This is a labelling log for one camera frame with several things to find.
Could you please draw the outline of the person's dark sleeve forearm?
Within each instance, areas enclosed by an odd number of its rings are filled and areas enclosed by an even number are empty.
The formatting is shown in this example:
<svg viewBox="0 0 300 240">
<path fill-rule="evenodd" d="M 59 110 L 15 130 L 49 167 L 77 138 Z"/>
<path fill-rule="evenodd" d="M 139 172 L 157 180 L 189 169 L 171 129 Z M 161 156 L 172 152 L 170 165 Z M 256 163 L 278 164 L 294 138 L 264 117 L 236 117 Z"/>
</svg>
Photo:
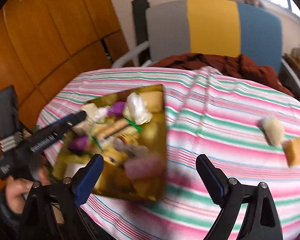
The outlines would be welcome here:
<svg viewBox="0 0 300 240">
<path fill-rule="evenodd" d="M 8 207 L 5 190 L 0 190 L 0 240 L 17 239 L 21 215 Z"/>
</svg>

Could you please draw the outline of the person's left hand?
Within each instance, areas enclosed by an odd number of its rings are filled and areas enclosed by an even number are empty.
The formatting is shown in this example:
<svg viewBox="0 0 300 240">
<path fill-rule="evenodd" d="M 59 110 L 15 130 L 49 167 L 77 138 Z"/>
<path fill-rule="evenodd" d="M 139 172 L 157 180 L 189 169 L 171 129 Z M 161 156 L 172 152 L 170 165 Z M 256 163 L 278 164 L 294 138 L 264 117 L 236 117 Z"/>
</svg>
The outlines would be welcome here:
<svg viewBox="0 0 300 240">
<path fill-rule="evenodd" d="M 18 178 L 15 179 L 12 176 L 7 178 L 5 187 L 6 203 L 10 210 L 16 214 L 22 214 L 25 206 L 25 199 L 23 194 L 29 193 L 33 181 Z"/>
</svg>

